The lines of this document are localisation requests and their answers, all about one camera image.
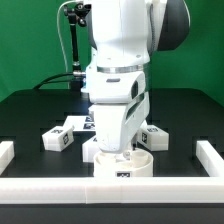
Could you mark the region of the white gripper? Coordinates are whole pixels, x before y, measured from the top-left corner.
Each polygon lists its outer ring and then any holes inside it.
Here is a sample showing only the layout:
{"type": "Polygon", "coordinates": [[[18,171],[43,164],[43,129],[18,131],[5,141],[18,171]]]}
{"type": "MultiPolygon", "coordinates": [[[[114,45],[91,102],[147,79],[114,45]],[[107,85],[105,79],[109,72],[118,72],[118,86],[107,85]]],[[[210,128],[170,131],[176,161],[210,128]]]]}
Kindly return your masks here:
{"type": "MultiPolygon", "coordinates": [[[[90,87],[90,101],[99,148],[122,153],[149,114],[144,72],[97,73],[90,87]]],[[[130,151],[123,152],[126,160],[130,156],[130,151]]]]}

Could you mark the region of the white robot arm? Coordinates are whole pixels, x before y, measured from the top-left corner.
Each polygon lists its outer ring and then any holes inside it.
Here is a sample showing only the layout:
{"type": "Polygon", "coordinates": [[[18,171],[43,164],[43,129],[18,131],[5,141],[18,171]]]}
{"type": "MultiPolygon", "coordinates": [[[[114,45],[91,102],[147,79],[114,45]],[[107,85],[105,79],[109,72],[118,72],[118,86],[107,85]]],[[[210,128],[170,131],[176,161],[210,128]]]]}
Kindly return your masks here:
{"type": "Polygon", "coordinates": [[[155,51],[187,37],[184,0],[92,0],[87,16],[94,59],[87,69],[100,150],[126,150],[149,114],[146,67],[155,51]]]}

